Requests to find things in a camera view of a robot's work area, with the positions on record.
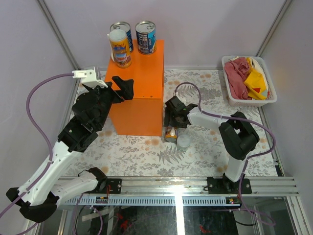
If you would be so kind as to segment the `yellow porridge can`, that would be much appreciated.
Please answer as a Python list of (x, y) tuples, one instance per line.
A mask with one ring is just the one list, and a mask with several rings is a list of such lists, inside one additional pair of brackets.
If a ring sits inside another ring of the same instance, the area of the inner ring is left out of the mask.
[(126, 32), (122, 29), (114, 29), (109, 33), (109, 41), (116, 65), (123, 69), (129, 67), (131, 65), (131, 53)]

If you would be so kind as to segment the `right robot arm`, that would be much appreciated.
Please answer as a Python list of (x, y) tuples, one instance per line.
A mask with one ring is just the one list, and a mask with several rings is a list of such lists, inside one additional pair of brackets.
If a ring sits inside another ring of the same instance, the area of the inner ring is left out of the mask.
[(239, 179), (243, 174), (246, 159), (260, 140), (243, 113), (236, 112), (223, 118), (201, 110), (197, 104), (185, 105), (174, 96), (165, 102), (164, 125), (180, 129), (195, 125), (218, 131), (230, 155), (228, 168), (224, 173), (223, 188), (228, 193), (234, 193), (240, 188)]

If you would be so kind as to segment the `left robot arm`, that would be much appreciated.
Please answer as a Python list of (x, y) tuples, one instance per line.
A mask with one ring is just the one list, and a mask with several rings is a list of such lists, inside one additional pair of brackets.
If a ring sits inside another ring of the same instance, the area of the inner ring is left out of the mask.
[(108, 188), (107, 176), (97, 167), (68, 183), (55, 184), (71, 162), (97, 139), (112, 105), (133, 99), (134, 80), (114, 76), (111, 82), (102, 85), (84, 82), (83, 86), (87, 91), (77, 97), (72, 106), (74, 116), (58, 135), (49, 156), (24, 185), (6, 193), (20, 207), (22, 216), (33, 222), (47, 220), (63, 202), (76, 195), (102, 193)]

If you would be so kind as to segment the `yellow can with spoon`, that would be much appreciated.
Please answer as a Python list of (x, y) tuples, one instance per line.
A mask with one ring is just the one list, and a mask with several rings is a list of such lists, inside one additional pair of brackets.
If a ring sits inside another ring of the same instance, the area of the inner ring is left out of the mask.
[(164, 139), (166, 142), (176, 142), (178, 138), (179, 129), (176, 127), (168, 126), (165, 129)]

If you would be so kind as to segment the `orange wooden box shelf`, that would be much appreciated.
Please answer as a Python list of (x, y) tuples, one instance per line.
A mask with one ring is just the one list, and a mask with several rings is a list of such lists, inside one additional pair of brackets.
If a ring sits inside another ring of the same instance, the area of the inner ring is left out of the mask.
[(134, 97), (111, 107), (109, 116), (117, 134), (132, 136), (161, 136), (164, 96), (164, 41), (157, 40), (156, 51), (141, 54), (133, 41), (131, 65), (122, 69), (109, 61), (105, 81), (113, 76), (134, 80)]

